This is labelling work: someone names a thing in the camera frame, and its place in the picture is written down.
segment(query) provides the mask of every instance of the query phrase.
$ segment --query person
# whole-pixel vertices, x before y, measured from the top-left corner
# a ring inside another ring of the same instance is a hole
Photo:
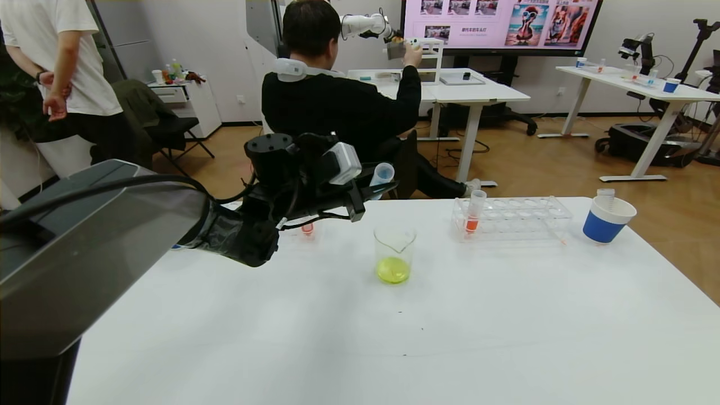
[[[103,77],[85,0],[0,0],[0,25],[12,60],[37,80],[50,122],[95,143],[93,164],[138,163],[130,125]]]
[[[285,9],[283,25],[290,59],[325,71],[333,68],[342,24],[328,2],[294,1]],[[262,111],[277,133],[299,136],[334,131],[341,141],[355,147],[361,161],[391,161],[392,156],[379,156],[379,151],[388,145],[391,151],[398,151],[402,145],[398,136],[417,124],[422,93],[417,67],[421,61],[422,50],[406,45],[397,100],[383,96],[371,84],[329,74],[287,82],[270,73],[263,82]],[[440,175],[419,154],[417,161],[418,189],[430,198],[469,197],[480,188],[478,179],[458,183]]]

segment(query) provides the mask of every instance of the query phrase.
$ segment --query white sneaker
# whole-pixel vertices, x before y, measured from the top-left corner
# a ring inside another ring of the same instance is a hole
[[[482,183],[480,182],[480,179],[473,179],[469,182],[465,182],[465,194],[462,195],[463,198],[470,198],[470,195],[475,190],[480,190],[482,186]]]

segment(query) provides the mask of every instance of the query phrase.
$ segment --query black sweater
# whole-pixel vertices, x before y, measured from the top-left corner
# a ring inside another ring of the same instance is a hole
[[[276,133],[335,131],[341,141],[355,146],[362,161],[371,161],[380,143],[415,126],[421,92],[418,70],[412,66],[402,72],[397,100],[353,79],[321,74],[287,83],[270,73],[263,82],[262,108]]]

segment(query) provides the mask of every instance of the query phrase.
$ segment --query monitor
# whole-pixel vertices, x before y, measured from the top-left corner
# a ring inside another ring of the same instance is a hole
[[[603,0],[401,0],[406,37],[449,55],[582,56]]]

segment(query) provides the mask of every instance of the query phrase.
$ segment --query desk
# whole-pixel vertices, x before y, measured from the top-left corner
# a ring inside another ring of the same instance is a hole
[[[349,71],[350,79],[359,79],[363,76],[375,77],[378,73],[402,73],[400,69],[381,69],[381,70],[355,70]],[[485,105],[492,105],[501,102],[528,101],[530,96],[520,93],[504,84],[496,83],[483,75],[468,68],[445,68],[442,69],[445,74],[464,74],[470,73],[478,79],[482,79],[484,85],[473,86],[448,86],[446,84],[424,84],[422,102],[432,102],[435,104],[433,108],[433,117],[431,119],[430,138],[429,141],[458,141],[458,138],[438,138],[438,125],[440,123],[440,104],[456,103],[470,106],[470,114],[465,129],[465,141],[460,156],[460,165],[457,170],[456,180],[458,182],[467,181],[472,163],[472,152],[477,139],[477,129],[480,126],[480,116],[482,108]],[[388,81],[369,81],[375,84],[378,91],[394,99],[397,96],[398,84]],[[493,181],[482,182],[483,187],[497,187],[497,183]]]
[[[631,229],[597,246],[449,240],[450,200],[376,201],[265,267],[169,252],[83,338],[70,405],[717,405],[720,308]],[[418,229],[410,279],[372,229]]]
[[[667,134],[672,129],[672,124],[678,118],[680,111],[683,106],[691,102],[701,101],[720,101],[720,94],[714,94],[706,92],[704,90],[695,89],[693,87],[680,85],[675,93],[665,93],[662,89],[665,87],[664,81],[655,88],[649,88],[640,86],[635,83],[625,81],[620,77],[617,68],[608,68],[608,71],[604,74],[591,73],[586,70],[578,69],[572,66],[558,66],[557,70],[563,71],[568,74],[573,74],[582,77],[582,83],[580,84],[580,90],[577,93],[577,98],[572,105],[570,114],[568,114],[565,120],[565,125],[562,128],[562,134],[538,134],[538,138],[556,138],[560,136],[588,136],[587,134],[573,134],[572,126],[575,124],[577,114],[580,112],[580,106],[582,101],[585,99],[585,95],[588,93],[588,87],[591,81],[598,81],[600,83],[609,84],[610,86],[618,87],[620,89],[627,90],[629,92],[636,92],[642,94],[651,99],[658,99],[670,103],[667,108],[667,112],[663,116],[660,124],[657,126],[650,142],[648,142],[645,152],[637,162],[635,169],[629,176],[604,176],[600,180],[604,182],[625,182],[625,181],[645,181],[645,180],[667,180],[667,177],[660,175],[646,175],[647,169],[650,167],[652,159],[660,149],[660,146],[665,141]]]

